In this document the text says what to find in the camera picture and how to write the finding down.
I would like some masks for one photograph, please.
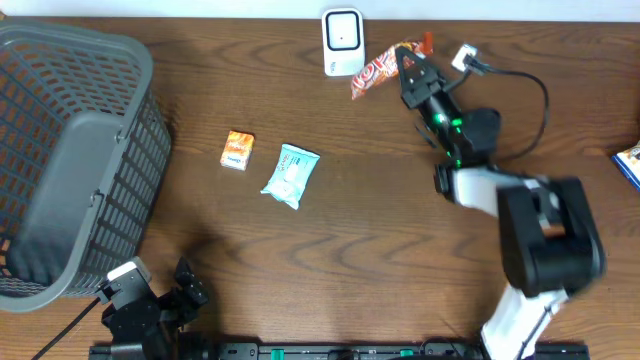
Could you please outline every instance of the small orange package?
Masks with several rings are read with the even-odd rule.
[[[249,156],[255,139],[251,134],[229,131],[227,144],[224,146],[220,164],[244,171],[249,163]]]
[[[373,59],[351,80],[351,100],[363,96],[368,89],[398,75],[396,49],[399,47],[405,47],[424,58],[433,54],[433,35],[430,32],[425,32],[422,41],[403,41],[394,44],[387,51]],[[411,65],[413,65],[413,61],[405,58],[404,66]]]

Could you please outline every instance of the wooden table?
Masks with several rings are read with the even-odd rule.
[[[173,285],[182,255],[210,283],[214,299],[192,328],[265,342],[400,342],[472,336],[493,313],[505,286],[497,222],[435,192],[444,156],[416,133],[419,115],[397,82],[351,101],[349,79],[325,77],[318,20],[51,21],[126,34],[153,54],[153,90],[175,136],[140,256],[157,291]],[[367,21],[368,58],[425,30],[447,71],[466,41],[486,62],[547,84],[542,143],[505,167],[579,176],[609,269],[543,338],[584,340],[593,359],[638,358],[640,201],[609,156],[639,138],[640,25]],[[528,81],[474,77],[456,97],[501,111],[501,153],[540,122]],[[246,172],[219,164],[230,129],[256,134]],[[285,142],[322,156],[298,211],[259,194]],[[2,314],[0,358],[31,357],[88,302]],[[98,309],[48,358],[86,358],[110,340]]]

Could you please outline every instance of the orange box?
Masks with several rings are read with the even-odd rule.
[[[249,163],[254,141],[255,139],[251,134],[229,131],[229,137],[227,138],[227,144],[224,146],[220,164],[244,171],[247,168],[247,163]]]

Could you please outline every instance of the red snack package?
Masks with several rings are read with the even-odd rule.
[[[391,46],[387,51],[368,63],[360,73],[351,80],[351,99],[355,100],[364,95],[371,87],[378,86],[398,75],[396,63],[396,48],[404,46],[420,57],[433,54],[433,37],[430,32],[424,33],[424,41],[404,41]],[[405,66],[413,62],[406,59]]]

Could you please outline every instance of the light blue package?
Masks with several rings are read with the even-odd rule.
[[[282,145],[280,160],[267,186],[261,194],[271,194],[276,200],[282,201],[298,210],[300,198],[307,186],[307,180],[320,159],[320,155],[302,150],[293,145]]]

